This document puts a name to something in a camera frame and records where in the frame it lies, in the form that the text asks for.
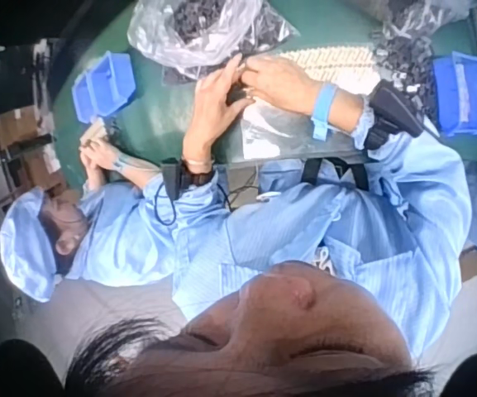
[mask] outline green table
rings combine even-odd
[[[275,8],[301,33],[279,50],[298,50],[325,45],[367,44],[369,33],[380,24],[346,5],[342,0],[272,0]],[[84,182],[79,163],[79,137],[86,127],[76,118],[71,87],[76,77],[104,52],[131,54],[137,90],[131,103],[117,114],[126,151],[156,163],[178,157],[184,131],[190,121],[193,105],[193,84],[164,87],[161,66],[130,47],[126,31],[132,7],[127,8],[97,37],[68,77],[54,102],[56,152],[69,185]],[[453,50],[477,54],[475,30],[470,21],[450,24],[435,34],[434,48],[438,55]],[[477,160],[477,136],[457,136],[446,140],[466,160]],[[220,161],[233,162],[242,157],[241,134],[235,129],[227,133],[216,147]]]

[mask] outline clear plastic bag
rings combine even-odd
[[[346,134],[331,132],[327,141],[313,139],[310,117],[286,112],[260,99],[240,121],[245,160],[361,156]]]
[[[195,2],[187,0],[139,0],[128,28],[128,41],[164,66],[218,65],[229,55],[229,49],[242,41],[262,8],[262,0],[196,2],[210,3],[208,8],[214,11],[203,14],[192,8]],[[182,30],[182,20],[198,25],[198,29]]]
[[[220,69],[235,54],[245,57],[273,50],[298,31],[280,16],[267,1],[264,1],[260,13],[250,26],[240,43],[229,50],[226,58],[219,65],[204,65],[193,68],[163,68],[163,81],[167,85],[188,83],[206,77],[214,70]]]
[[[387,39],[430,36],[441,26],[468,17],[477,0],[349,0],[384,23]]]

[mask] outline cable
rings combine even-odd
[[[234,189],[232,192],[229,193],[229,195],[231,194],[235,194],[236,196],[231,200],[231,204],[234,204],[235,201],[238,200],[238,198],[240,197],[240,194],[242,194],[243,192],[245,192],[246,190],[249,190],[249,189],[256,189],[258,190],[259,187],[258,186],[254,186],[253,184],[246,184],[238,189]]]
[[[220,184],[217,184],[217,187],[222,192],[223,200],[225,201],[225,204],[227,204],[227,207],[229,208],[229,211],[231,211],[231,212],[234,211],[231,207],[231,202],[229,201],[229,196],[227,196],[227,193],[225,193],[225,189]]]
[[[175,221],[178,219],[178,214],[175,210],[175,205],[174,205],[174,202],[172,201],[172,199],[169,197],[169,200],[170,200],[170,207],[172,207],[172,220],[170,222],[165,222],[163,220],[163,218],[159,215],[159,211],[158,211],[158,205],[157,205],[157,200],[159,198],[159,193],[161,193],[161,190],[163,189],[163,186],[165,186],[165,183],[162,183],[159,188],[157,189],[157,192],[155,192],[155,197],[154,197],[154,214],[155,214],[155,218],[157,219],[157,222],[159,222],[161,225],[163,226],[172,226]],[[231,206],[231,203],[229,202],[229,197],[227,196],[227,194],[225,193],[225,189],[220,185],[220,184],[217,184],[217,187],[220,189],[220,191],[222,192],[223,194],[223,200],[225,201],[227,207],[229,208],[229,211],[233,211],[233,208]]]
[[[163,189],[163,186],[165,186],[165,183],[162,183],[160,185],[160,187],[157,189],[157,192],[155,192],[155,197],[154,197],[154,214],[155,214],[155,218],[157,219],[157,222],[159,222],[161,225],[163,226],[172,226],[175,221],[177,220],[178,218],[178,214],[175,212],[175,205],[174,205],[174,202],[172,201],[172,199],[169,197],[169,200],[170,200],[170,206],[172,207],[172,222],[165,222],[163,221],[163,219],[160,217],[159,215],[159,211],[157,210],[157,199],[159,198],[159,193],[161,193],[161,190]]]
[[[442,139],[435,132],[431,131],[429,128],[424,128],[423,130],[435,138],[437,142],[442,143]]]

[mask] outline blue wristband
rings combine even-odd
[[[328,124],[328,115],[332,102],[336,96],[337,86],[335,84],[325,84],[321,88],[321,92],[315,101],[313,107],[312,121],[315,125],[313,129],[313,139],[325,141],[327,133],[332,126]]]

